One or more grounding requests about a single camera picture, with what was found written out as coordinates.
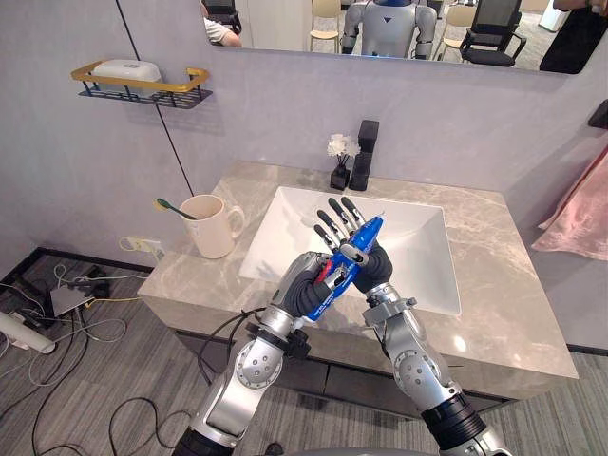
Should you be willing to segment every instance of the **white sink basin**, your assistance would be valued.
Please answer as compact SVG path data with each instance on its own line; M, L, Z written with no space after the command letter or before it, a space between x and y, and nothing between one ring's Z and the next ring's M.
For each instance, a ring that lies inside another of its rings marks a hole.
M278 187L261 222L239 274L278 283L292 261L309 250L329 253L313 226L325 225L316 215L339 218L327 203L339 195ZM388 199L349 196L367 219L384 212L386 221L378 240L393 264L390 282L402 297L415 297L417 309L440 314L461 312L452 256L441 207ZM346 295L364 297L350 286Z

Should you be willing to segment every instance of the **black vase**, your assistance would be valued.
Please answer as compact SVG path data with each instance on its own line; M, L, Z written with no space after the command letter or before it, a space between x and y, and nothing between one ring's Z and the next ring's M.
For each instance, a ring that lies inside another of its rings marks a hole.
M350 178L351 170L347 169L344 164L338 164L332 172L330 187L337 190L344 190L349 184Z

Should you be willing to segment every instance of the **gray wall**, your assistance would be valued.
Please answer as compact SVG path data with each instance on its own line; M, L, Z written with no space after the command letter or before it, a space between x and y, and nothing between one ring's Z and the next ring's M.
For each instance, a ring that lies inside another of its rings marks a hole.
M3 119L14 118L0 126L2 155L11 156L1 171L3 214L30 242L143 262L118 250L118 237L171 243L181 227L149 204L156 196L183 200L187 188L153 109L74 96L80 88L67 77L71 69L133 56L114 2L83 3L13 0L0 7L0 46L14 68L7 70L5 58L0 84L23 88L11 109L12 94L0 95ZM211 71L212 98L193 111L162 110L195 192L213 188L236 158L329 170L329 135L355 134L361 119L375 119L374 175L503 192L529 244L540 233L536 224L608 142L585 126L608 97L606 38L571 77L219 49L206 42L198 0L122 5L142 59L157 63L167 80L182 80L188 66ZM20 37L18 47L6 45L11 36ZM43 85L34 66L48 67ZM17 254L2 259L0 272ZM580 309L577 325L608 328L605 263L532 257L558 316ZM608 347L607 331L590 334L563 320L569 342Z

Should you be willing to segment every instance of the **soap dish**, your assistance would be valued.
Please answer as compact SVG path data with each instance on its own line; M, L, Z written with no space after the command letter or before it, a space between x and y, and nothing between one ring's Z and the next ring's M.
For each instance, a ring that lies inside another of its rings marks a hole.
M79 95L119 100L122 102L142 103L144 105L192 109L213 93L211 90L200 88L200 85L209 77L209 72L205 69L187 68L186 74L190 81L186 84L165 84L91 74L95 67L103 62L94 62L77 68L70 73L74 81L81 81L85 85L85 90L80 92Z

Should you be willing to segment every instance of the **mug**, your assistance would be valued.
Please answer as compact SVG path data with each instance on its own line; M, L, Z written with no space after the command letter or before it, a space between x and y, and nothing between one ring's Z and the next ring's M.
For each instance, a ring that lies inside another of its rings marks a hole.
M181 217L190 238L205 258L215 259L228 255L235 248L235 238L245 229L243 210L238 206L226 210L224 200L215 195L196 195L184 201L180 210L196 218L190 220ZM236 231L232 230L228 220L233 214L241 222Z

